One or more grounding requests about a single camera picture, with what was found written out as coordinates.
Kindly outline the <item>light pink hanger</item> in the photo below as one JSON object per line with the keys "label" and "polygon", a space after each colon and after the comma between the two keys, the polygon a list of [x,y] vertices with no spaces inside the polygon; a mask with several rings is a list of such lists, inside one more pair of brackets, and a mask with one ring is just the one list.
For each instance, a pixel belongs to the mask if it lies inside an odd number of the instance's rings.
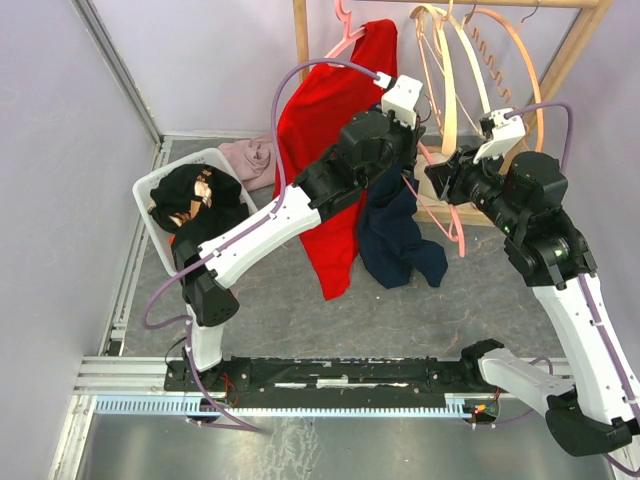
{"label": "light pink hanger", "polygon": [[[446,156],[439,149],[427,146],[421,141],[418,142],[418,153],[422,153],[429,165],[441,164],[446,162]],[[457,245],[460,258],[466,256],[466,239],[465,232],[460,218],[460,214],[455,206],[449,204],[444,207],[428,207],[418,195],[418,187],[411,187],[410,191],[416,200],[418,214],[425,214],[427,221],[432,222],[441,231],[447,240]]]}

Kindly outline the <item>navy blue t shirt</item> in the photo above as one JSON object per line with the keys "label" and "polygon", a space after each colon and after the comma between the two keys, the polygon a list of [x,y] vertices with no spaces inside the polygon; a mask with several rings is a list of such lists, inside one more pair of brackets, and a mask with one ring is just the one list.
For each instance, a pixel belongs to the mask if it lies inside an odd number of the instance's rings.
{"label": "navy blue t shirt", "polygon": [[448,270],[444,248],[422,237],[413,219],[419,181],[400,162],[369,188],[356,230],[366,270],[387,289],[405,286],[413,272],[438,288]]}

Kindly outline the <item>peach hanger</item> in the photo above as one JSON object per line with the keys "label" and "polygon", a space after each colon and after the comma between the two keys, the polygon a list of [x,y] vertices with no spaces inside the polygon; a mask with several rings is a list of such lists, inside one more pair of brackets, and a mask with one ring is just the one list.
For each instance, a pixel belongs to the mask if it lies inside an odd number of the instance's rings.
{"label": "peach hanger", "polygon": [[[533,100],[535,103],[541,103],[542,96],[540,91],[538,75],[536,73],[529,51],[527,50],[518,31],[511,25],[511,23],[505,17],[503,17],[502,15],[498,14],[493,10],[482,8],[482,7],[476,7],[474,10],[474,13],[490,17],[494,21],[498,22],[510,35],[511,39],[517,46],[520,56],[525,64],[525,67],[529,76],[529,80],[531,83],[531,87],[532,87]],[[536,138],[536,144],[535,144],[535,151],[541,152],[542,147],[544,145],[544,127],[545,127],[544,113],[541,110],[538,110],[535,113],[535,118],[536,118],[536,126],[537,126],[537,138]]]}

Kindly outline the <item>black t shirt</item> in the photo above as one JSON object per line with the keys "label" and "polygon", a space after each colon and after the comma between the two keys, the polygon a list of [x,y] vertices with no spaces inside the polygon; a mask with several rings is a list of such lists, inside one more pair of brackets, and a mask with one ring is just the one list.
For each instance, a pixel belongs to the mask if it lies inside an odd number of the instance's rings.
{"label": "black t shirt", "polygon": [[249,216],[241,201],[241,184],[206,164],[186,164],[172,170],[150,192],[148,213],[171,234],[173,249],[184,242],[195,246],[231,230]]}

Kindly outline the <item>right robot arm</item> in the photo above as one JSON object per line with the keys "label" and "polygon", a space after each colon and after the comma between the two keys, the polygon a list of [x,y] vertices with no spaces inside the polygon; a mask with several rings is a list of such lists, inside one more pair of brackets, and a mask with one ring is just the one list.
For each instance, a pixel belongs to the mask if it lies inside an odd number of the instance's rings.
{"label": "right robot arm", "polygon": [[474,205],[504,234],[508,260],[551,320],[572,377],[557,379],[488,340],[469,347],[475,357],[460,364],[460,382],[514,395],[574,457],[609,456],[639,433],[639,381],[612,328],[594,256],[563,209],[568,180],[544,153],[518,154],[504,175],[500,160],[476,154],[458,149],[425,175],[439,199]]}

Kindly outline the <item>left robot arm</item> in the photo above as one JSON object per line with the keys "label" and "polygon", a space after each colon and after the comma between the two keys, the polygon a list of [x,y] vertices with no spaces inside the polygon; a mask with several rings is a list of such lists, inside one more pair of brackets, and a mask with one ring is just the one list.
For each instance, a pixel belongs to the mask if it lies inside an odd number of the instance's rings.
{"label": "left robot arm", "polygon": [[175,247],[182,293],[192,316],[186,346],[191,383],[209,390],[220,381],[224,325],[239,310],[231,286],[291,238],[357,204],[391,167],[412,168],[423,132],[416,111],[393,107],[358,113],[341,129],[337,143],[266,207],[211,241],[183,241]]}

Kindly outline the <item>red t shirt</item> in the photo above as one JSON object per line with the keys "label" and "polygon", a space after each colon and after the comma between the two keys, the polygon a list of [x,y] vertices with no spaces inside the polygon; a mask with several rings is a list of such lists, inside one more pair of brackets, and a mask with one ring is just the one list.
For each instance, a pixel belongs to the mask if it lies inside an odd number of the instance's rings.
{"label": "red t shirt", "polygon": [[[373,72],[397,74],[398,31],[390,19],[364,25],[350,61]],[[313,67],[285,105],[277,127],[285,178],[291,183],[339,139],[352,117],[378,103],[382,90],[368,76],[351,68],[320,64]],[[359,250],[356,228],[366,195],[325,223],[300,235],[320,282],[332,300],[350,285],[352,264]]]}

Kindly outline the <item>beige cloth in rack base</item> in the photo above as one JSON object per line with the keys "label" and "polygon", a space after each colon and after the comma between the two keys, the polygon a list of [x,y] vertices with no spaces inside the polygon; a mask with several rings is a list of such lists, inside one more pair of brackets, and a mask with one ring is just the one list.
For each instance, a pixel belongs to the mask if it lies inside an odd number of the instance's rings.
{"label": "beige cloth in rack base", "polygon": [[426,157],[422,153],[419,153],[417,155],[417,163],[414,169],[414,176],[419,181],[418,195],[428,207],[447,208],[447,203],[438,199],[431,181],[424,172],[424,169],[427,166],[429,166],[429,162]]}

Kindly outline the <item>pink cloth on floor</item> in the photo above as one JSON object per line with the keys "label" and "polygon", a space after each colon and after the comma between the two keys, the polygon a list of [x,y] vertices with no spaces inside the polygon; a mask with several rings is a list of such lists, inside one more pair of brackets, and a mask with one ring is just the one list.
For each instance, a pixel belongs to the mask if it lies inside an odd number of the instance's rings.
{"label": "pink cloth on floor", "polygon": [[222,143],[218,149],[247,191],[274,184],[276,160],[270,135]]}

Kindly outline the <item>white plastic basket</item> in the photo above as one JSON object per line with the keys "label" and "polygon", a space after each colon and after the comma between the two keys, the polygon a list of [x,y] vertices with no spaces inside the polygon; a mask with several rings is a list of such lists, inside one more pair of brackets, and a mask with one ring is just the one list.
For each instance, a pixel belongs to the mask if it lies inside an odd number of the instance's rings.
{"label": "white plastic basket", "polygon": [[156,169],[150,174],[137,180],[132,188],[134,199],[147,231],[149,232],[151,241],[156,248],[167,274],[170,276],[175,275],[180,269],[176,265],[176,261],[174,259],[174,253],[177,248],[173,249],[170,245],[171,234],[162,230],[148,213],[148,208],[151,202],[150,192],[152,189],[156,188],[160,180],[168,175],[172,170],[186,164],[206,164],[231,175],[241,184],[241,201],[247,204],[250,216],[257,212],[257,207],[251,199],[248,191],[244,188],[232,167],[229,165],[221,151],[217,148],[207,148],[189,154],[179,160],[167,164],[164,167]]}

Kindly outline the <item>wooden clothes rack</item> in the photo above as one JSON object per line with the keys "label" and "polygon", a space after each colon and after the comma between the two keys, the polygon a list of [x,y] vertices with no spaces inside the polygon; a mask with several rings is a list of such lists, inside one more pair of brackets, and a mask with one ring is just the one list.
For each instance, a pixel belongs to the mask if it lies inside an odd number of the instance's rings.
{"label": "wooden clothes rack", "polygon": [[[429,8],[436,13],[436,20],[432,21],[435,25],[436,32],[440,29],[440,21],[442,15],[445,13],[440,7],[431,6],[431,4],[439,5],[445,4],[449,1],[427,1],[422,3],[410,14],[410,18],[416,22],[416,35],[418,38],[418,45],[421,55],[424,60],[423,46],[420,43],[420,38],[424,37],[422,26],[422,17],[426,15],[424,12],[429,13]],[[468,12],[461,22],[466,25],[475,14],[476,7],[485,8],[486,6],[514,6],[519,8],[533,6],[534,1],[453,1],[454,6],[456,2],[461,5],[472,5],[472,9]],[[559,88],[566,80],[575,62],[579,58],[580,54],[586,47],[587,43],[596,32],[599,24],[603,20],[605,14],[613,4],[613,1],[536,1],[536,9],[540,6],[542,8],[575,8],[579,9],[579,13],[576,15],[570,28],[567,30],[563,37],[562,42],[557,48],[553,58],[551,59],[548,67],[546,68],[542,79],[539,80],[540,91],[542,100],[552,100]],[[296,35],[296,49],[298,56],[298,63],[302,65],[304,61],[310,60],[309,57],[309,34],[307,24],[307,2],[306,1],[293,1],[293,16]],[[537,128],[536,118],[533,113],[527,113],[523,117],[525,126],[527,127],[527,134],[531,133],[531,130]],[[457,209],[462,225],[473,226],[489,226],[488,220],[481,219],[481,212],[475,207],[463,206]],[[417,222],[428,222],[425,214],[414,215],[414,219]]]}

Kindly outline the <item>corner aluminium profile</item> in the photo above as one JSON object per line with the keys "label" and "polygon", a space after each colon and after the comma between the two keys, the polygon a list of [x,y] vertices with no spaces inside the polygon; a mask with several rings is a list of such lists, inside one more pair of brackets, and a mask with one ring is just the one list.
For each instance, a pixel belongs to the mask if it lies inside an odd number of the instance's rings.
{"label": "corner aluminium profile", "polygon": [[161,144],[163,141],[163,134],[152,118],[149,109],[145,105],[142,95],[135,85],[133,77],[131,76],[124,60],[118,53],[111,35],[101,19],[94,2],[89,0],[72,0],[71,3],[85,24],[90,36],[97,45],[103,59],[124,93],[126,99],[132,106],[144,130],[155,144]]}

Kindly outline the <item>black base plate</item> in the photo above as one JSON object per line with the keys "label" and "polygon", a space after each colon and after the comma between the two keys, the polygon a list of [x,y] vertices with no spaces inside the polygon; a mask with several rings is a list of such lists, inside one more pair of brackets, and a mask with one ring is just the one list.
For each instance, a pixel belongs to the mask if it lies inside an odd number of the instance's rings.
{"label": "black base plate", "polygon": [[283,359],[233,357],[205,372],[187,359],[167,364],[164,390],[197,392],[238,408],[330,409],[441,407],[447,394],[493,397],[497,388],[466,361],[434,358]]}

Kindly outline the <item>aluminium frame rail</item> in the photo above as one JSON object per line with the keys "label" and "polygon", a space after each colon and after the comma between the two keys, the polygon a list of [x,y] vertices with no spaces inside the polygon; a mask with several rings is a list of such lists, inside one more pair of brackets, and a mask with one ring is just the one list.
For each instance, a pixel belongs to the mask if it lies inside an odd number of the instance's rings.
{"label": "aluminium frame rail", "polygon": [[[466,361],[494,340],[517,358],[569,380],[551,320],[508,260],[496,228],[466,232],[440,287],[419,274],[382,287],[357,264],[346,293],[323,299],[301,243],[292,239],[232,285],[239,312],[224,325],[223,361],[401,359]],[[593,255],[606,304],[610,272]],[[178,285],[150,314],[169,316],[188,340]],[[615,332],[623,352],[623,342]],[[639,381],[628,354],[625,358]],[[182,359],[87,357],[75,382],[73,421],[55,479],[635,479],[639,438],[611,453],[574,457],[545,419],[497,388],[491,398],[447,394],[441,407],[238,408],[197,392],[167,392],[167,364]]]}

